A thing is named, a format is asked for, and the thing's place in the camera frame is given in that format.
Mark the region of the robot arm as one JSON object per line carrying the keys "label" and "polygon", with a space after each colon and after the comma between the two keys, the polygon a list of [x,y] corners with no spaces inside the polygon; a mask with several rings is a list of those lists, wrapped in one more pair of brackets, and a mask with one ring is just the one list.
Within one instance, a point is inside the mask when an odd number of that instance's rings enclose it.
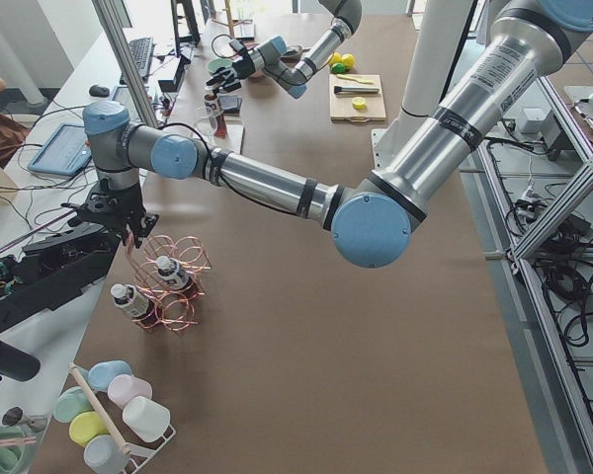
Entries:
{"label": "robot arm", "polygon": [[306,83],[328,64],[336,49],[356,32],[362,19],[362,3],[359,0],[319,1],[319,4],[333,15],[333,20],[294,67],[282,60],[288,47],[281,36],[275,36],[253,48],[248,48],[238,39],[232,39],[229,46],[236,58],[228,67],[220,67],[212,74],[206,89],[213,93],[231,92],[239,89],[244,79],[261,72],[291,97],[300,98],[306,90]]}
{"label": "robot arm", "polygon": [[481,57],[392,161],[355,189],[320,185],[199,139],[133,122],[114,101],[92,103],[83,120],[98,182],[76,214],[136,241],[157,220],[144,209],[140,171],[177,180],[198,177],[281,213],[319,221],[356,266],[386,266],[425,219],[429,198],[486,133],[591,33],[593,1],[509,2],[494,20]]}

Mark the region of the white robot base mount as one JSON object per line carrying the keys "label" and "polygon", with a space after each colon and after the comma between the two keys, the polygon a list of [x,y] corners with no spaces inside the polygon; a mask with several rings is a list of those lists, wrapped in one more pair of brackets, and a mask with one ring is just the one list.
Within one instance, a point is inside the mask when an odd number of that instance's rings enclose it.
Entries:
{"label": "white robot base mount", "polygon": [[410,137],[408,126],[392,124],[388,128],[374,128],[371,142],[376,169],[385,168],[401,150]]}

